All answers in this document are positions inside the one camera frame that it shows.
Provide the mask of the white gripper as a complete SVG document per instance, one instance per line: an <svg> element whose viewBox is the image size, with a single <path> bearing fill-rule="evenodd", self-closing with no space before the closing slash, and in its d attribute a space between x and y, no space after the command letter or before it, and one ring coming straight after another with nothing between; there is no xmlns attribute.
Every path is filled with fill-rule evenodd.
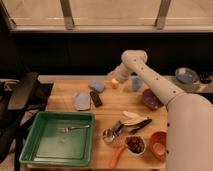
<svg viewBox="0 0 213 171"><path fill-rule="evenodd" d="M114 79L115 84L123 84L129 79L130 75L131 71L123 63L107 74L109 78Z"/></svg>

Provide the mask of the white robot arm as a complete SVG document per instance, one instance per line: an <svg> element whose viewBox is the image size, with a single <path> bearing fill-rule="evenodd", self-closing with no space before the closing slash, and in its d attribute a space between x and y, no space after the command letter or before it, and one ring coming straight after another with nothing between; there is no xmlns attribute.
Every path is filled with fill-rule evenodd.
<svg viewBox="0 0 213 171"><path fill-rule="evenodd" d="M187 93L146 65L144 50L126 50L112 74L124 83L136 73L168 111L166 171L213 171L213 104Z"/></svg>

